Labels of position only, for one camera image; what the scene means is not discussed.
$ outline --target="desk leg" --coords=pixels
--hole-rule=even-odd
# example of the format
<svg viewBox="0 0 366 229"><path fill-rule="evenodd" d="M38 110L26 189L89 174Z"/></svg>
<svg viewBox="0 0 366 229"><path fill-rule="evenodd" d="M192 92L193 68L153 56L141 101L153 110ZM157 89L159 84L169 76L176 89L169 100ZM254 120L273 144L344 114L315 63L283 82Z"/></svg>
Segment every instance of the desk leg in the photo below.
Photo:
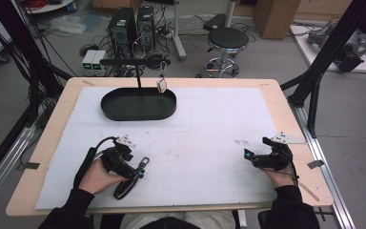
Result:
<svg viewBox="0 0 366 229"><path fill-rule="evenodd" d="M174 30L172 31L174 45L176 46L177 53L179 54L179 61L183 61L186 58L186 52L184 51L182 42L179 37L179 1L174 0Z"/></svg>

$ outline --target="black mount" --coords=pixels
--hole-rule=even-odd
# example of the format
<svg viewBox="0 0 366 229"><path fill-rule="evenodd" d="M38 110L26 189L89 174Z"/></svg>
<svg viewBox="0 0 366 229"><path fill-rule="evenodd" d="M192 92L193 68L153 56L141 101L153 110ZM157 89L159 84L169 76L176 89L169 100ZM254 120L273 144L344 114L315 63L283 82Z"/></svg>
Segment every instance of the black mount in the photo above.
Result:
<svg viewBox="0 0 366 229"><path fill-rule="evenodd" d="M352 1L311 67L304 74L280 86L281 90L285 91L298 85L295 92L288 97L288 102L296 107L303 107L305 99L311 95L307 127L313 137L316 137L315 121L320 80L364 18L366 0Z"/></svg>

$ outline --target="wooden table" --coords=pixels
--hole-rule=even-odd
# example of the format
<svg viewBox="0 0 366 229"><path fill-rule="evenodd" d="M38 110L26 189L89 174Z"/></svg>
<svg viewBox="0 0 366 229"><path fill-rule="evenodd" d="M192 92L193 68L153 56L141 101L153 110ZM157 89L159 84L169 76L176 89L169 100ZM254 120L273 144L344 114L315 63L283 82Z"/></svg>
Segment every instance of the wooden table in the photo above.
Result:
<svg viewBox="0 0 366 229"><path fill-rule="evenodd" d="M154 87L157 78L143 78L143 87ZM182 87L229 87L229 88L258 88L264 97L275 129L288 135L303 138L303 134L287 103L286 97L278 83L272 79L206 79L206 78L168 78L169 88ZM54 154L63 130L65 129L79 93L83 87L135 87L135 78L88 78L77 77L68 81L44 133L41 135L30 162L40 163L37 170L27 169L20 179L7 207L7 214L12 217L42 216L49 210L36 210L34 206L39 198L51 157ZM299 187L304 202L312 206L329 206L333 203L332 195L319 169L310 169L307 163L314 157L307 144L289 144L293 154L297 173L300 176ZM224 205L224 209L260 208L254 204ZM125 212L156 212L156 211L189 211L191 207L178 206L173 209L127 209ZM220 206L210 205L195 210L216 210ZM90 214L116 212L112 209L91 209Z"/></svg>

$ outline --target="computer tower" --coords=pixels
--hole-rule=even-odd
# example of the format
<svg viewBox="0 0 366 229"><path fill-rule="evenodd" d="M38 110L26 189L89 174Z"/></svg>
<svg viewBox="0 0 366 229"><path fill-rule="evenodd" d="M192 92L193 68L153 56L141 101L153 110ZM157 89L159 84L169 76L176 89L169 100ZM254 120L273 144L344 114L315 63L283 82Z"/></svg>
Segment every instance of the computer tower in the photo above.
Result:
<svg viewBox="0 0 366 229"><path fill-rule="evenodd" d="M133 48L138 46L133 45L137 39L133 8L116 8L108 30L117 53L122 53L124 58L134 59Z"/></svg>
<svg viewBox="0 0 366 229"><path fill-rule="evenodd" d="M142 6L138 8L136 16L138 37L140 37L141 51L151 51L155 49L153 7Z"/></svg>

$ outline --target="round stool seat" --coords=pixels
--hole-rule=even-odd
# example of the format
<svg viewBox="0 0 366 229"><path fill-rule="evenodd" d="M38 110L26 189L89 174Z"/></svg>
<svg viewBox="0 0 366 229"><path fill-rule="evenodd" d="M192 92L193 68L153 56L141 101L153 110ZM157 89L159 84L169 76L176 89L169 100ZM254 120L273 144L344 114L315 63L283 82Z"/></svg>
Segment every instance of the round stool seat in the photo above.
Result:
<svg viewBox="0 0 366 229"><path fill-rule="evenodd" d="M208 42L217 51L238 53L248 46L249 37L243 31L234 28L219 27L210 31Z"/></svg>

